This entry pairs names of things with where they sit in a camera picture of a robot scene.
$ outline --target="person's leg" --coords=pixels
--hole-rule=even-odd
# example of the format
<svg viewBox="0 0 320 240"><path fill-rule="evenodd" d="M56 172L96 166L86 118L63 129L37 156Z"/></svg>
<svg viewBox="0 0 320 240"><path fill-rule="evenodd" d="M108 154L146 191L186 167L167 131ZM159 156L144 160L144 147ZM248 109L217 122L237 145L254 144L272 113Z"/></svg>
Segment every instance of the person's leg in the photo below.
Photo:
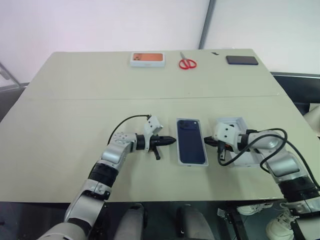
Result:
<svg viewBox="0 0 320 240"><path fill-rule="evenodd" d="M142 240L145 209L135 204L122 217L114 235L114 240Z"/></svg>
<svg viewBox="0 0 320 240"><path fill-rule="evenodd" d="M180 218L178 221L181 222L184 237L215 240L208 222L198 209L191 205L184 205L178 211L177 215Z"/></svg>

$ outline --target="shoe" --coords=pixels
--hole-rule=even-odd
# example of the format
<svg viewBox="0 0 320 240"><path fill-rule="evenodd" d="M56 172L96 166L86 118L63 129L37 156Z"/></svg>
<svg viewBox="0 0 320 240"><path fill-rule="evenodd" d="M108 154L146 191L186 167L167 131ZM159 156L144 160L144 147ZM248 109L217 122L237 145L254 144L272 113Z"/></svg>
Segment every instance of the shoe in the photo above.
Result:
<svg viewBox="0 0 320 240"><path fill-rule="evenodd" d="M271 220L265 228L266 236L270 240L293 240L294 231L291 229L291 222L296 219L286 209L277 218Z"/></svg>
<svg viewBox="0 0 320 240"><path fill-rule="evenodd" d="M263 204L255 204L248 206L239 206L236 209L241 215L250 216L262 211L262 209L271 208L273 203L263 203Z"/></svg>

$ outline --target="beige tabletop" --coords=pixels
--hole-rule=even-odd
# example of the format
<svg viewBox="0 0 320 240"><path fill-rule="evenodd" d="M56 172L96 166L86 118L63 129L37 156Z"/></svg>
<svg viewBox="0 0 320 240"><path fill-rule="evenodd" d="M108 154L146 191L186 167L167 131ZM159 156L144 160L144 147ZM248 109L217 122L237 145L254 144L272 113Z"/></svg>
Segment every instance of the beige tabletop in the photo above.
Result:
<svg viewBox="0 0 320 240"><path fill-rule="evenodd" d="M173 137L176 118L199 119L205 137L219 117L244 117L251 129L283 128L320 179L320 143L261 61L227 64L226 55L255 56L252 50L183 53L198 67L179 69L179 51L165 52L163 68L132 68L129 52L54 53L0 123L0 201L70 202L113 128L135 114L157 116L160 134ZM144 121L119 130L142 133ZM158 161L143 151L127 157L110 201L282 197L261 169L220 166L214 147L206 146L208 167L179 165L176 143L160 150Z"/></svg>

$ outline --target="floor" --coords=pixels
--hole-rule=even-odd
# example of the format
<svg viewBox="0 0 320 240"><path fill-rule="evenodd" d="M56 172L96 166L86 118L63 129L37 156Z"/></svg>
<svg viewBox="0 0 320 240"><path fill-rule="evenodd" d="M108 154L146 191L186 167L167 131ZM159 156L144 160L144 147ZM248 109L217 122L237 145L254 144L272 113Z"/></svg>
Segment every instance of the floor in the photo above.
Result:
<svg viewBox="0 0 320 240"><path fill-rule="evenodd" d="M163 240L176 238L176 210L187 202L144 202L148 210L148 223L143 232L145 240ZM217 216L217 201L188 202L204 215L217 240L235 240L236 235L231 224ZM114 237L121 217L132 205L127 202L108 204L106 222L108 225L101 239L111 240ZM63 221L67 203L32 204L0 202L1 240L34 240L52 226ZM267 223L280 213L279 204L251 216L242 216L245 229L250 240L267 240L265 227Z"/></svg>

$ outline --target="smartphone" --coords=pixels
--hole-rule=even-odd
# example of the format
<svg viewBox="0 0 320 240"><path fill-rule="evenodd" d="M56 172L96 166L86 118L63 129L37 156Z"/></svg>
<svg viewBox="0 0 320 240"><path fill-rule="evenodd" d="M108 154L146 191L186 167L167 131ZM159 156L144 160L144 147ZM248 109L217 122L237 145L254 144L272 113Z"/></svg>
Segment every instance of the smartphone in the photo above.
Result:
<svg viewBox="0 0 320 240"><path fill-rule="evenodd" d="M182 165L208 166L204 138L198 119L176 121L178 160Z"/></svg>
<svg viewBox="0 0 320 240"><path fill-rule="evenodd" d="M258 65L254 56L226 56L228 64L236 65Z"/></svg>

